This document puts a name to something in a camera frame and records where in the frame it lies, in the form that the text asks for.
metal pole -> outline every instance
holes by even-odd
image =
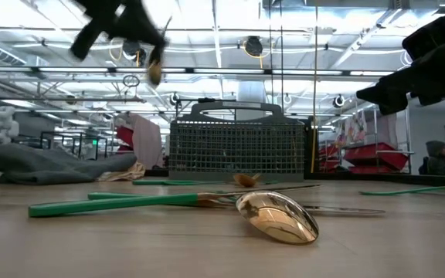
[[[111,154],[114,154],[114,130],[116,129],[116,117],[113,116],[113,124],[111,125]]]
[[[406,151],[408,153],[411,153],[411,133],[409,128],[409,106],[405,109],[405,121],[406,121]],[[412,162],[411,162],[411,155],[408,154],[408,174],[411,175],[412,171]]]
[[[80,155],[82,154],[82,134],[83,133],[80,132],[80,142],[78,143],[78,158],[80,158]]]
[[[96,160],[99,158],[99,138],[96,138]]]
[[[66,97],[0,97],[0,100],[21,100],[21,101],[106,101],[106,102],[145,102],[144,99],[139,98],[66,98]]]
[[[379,138],[377,135],[377,106],[374,107],[374,138],[375,138],[375,162],[377,164],[377,172],[379,172],[379,155],[377,154],[377,150],[379,148]]]
[[[104,158],[107,158],[107,139],[106,144],[104,145]]]

person in hoodie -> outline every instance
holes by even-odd
[[[426,150],[429,153],[428,174],[445,175],[445,143],[442,141],[428,141],[426,142]]]

white stuffed toy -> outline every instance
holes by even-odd
[[[9,144],[19,135],[19,123],[13,120],[14,107],[0,107],[0,143]]]

pink cloth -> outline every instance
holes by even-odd
[[[136,114],[128,114],[128,122],[133,127],[133,151],[137,161],[146,169],[162,166],[161,128]]]

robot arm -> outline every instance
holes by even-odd
[[[408,93],[423,106],[445,100],[445,16],[404,39],[403,48],[413,60],[411,67],[356,93],[357,98],[378,104],[382,114],[405,110]]]

